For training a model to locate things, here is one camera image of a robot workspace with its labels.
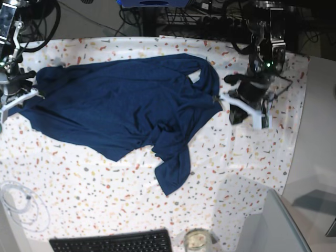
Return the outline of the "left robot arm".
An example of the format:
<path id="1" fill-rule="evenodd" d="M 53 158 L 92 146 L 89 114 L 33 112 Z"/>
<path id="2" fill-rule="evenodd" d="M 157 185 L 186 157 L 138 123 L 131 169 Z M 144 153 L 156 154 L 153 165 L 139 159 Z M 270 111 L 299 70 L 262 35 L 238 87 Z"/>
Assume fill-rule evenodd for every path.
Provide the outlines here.
<path id="1" fill-rule="evenodd" d="M 251 107 L 256 107 L 266 97 L 274 78 L 283 71 L 286 59 L 285 9 L 276 2 L 247 1 L 242 9 L 243 27 L 250 31 L 248 46 L 240 49 L 233 28 L 228 30 L 229 41 L 240 55 L 248 56 L 248 68 L 245 74 L 233 74 L 224 78 L 231 86 L 239 84 L 231 92 Z"/>

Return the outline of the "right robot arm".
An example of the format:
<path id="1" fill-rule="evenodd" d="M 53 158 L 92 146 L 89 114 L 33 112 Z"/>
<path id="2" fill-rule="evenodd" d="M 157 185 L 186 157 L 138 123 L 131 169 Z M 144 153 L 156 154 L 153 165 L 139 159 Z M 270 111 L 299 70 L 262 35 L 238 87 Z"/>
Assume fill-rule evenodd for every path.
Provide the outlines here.
<path id="1" fill-rule="evenodd" d="M 36 47 L 28 45 L 40 36 L 40 26 L 53 12 L 55 22 L 44 41 Z M 58 1 L 1 1 L 1 106 L 32 92 L 29 79 L 36 76 L 19 66 L 23 53 L 35 53 L 54 36 L 61 19 Z"/>

